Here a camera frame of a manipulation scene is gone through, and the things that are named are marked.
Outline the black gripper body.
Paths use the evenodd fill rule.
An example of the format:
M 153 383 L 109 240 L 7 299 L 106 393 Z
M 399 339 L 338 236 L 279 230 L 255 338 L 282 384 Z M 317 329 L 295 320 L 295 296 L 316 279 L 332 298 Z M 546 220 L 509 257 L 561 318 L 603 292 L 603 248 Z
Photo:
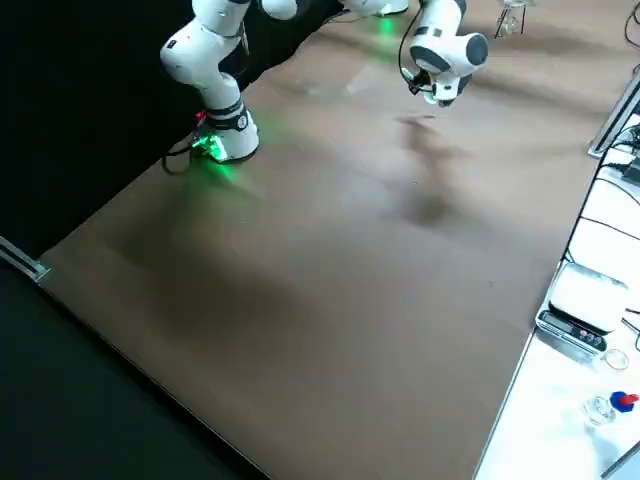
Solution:
M 412 95 L 418 95 L 419 93 L 432 93 L 431 78 L 429 73 L 424 70 L 412 73 L 406 69 L 405 81 Z

